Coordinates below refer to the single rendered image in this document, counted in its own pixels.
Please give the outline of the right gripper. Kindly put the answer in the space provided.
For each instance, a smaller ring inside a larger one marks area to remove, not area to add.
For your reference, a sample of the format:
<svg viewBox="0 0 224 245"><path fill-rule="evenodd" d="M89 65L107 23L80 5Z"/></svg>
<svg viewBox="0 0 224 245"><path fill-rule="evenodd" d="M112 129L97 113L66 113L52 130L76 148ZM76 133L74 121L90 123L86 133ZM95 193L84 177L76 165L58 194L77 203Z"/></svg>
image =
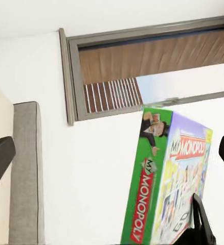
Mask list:
<svg viewBox="0 0 224 245"><path fill-rule="evenodd" d="M194 228L185 230L177 239L176 245L216 245L209 221L199 195L193 194Z"/></svg>

